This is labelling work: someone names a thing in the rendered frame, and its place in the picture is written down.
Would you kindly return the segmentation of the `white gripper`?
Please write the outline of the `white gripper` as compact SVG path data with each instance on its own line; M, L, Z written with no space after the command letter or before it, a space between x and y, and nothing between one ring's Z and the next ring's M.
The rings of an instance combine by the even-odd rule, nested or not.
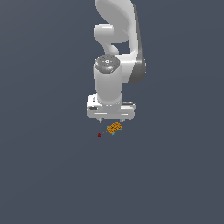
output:
M87 98L87 117L99 119L100 123L102 119L120 119L123 123L123 119L133 119L135 116L135 110L137 105L132 101L122 101L118 106L106 106L98 101L98 94L91 94Z

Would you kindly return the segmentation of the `orange box with blue edge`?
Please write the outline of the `orange box with blue edge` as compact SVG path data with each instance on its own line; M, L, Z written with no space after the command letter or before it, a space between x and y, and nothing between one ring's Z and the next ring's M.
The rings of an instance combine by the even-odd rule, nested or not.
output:
M122 129L122 125L119 122L113 122L111 125L107 127L107 132L112 136Z

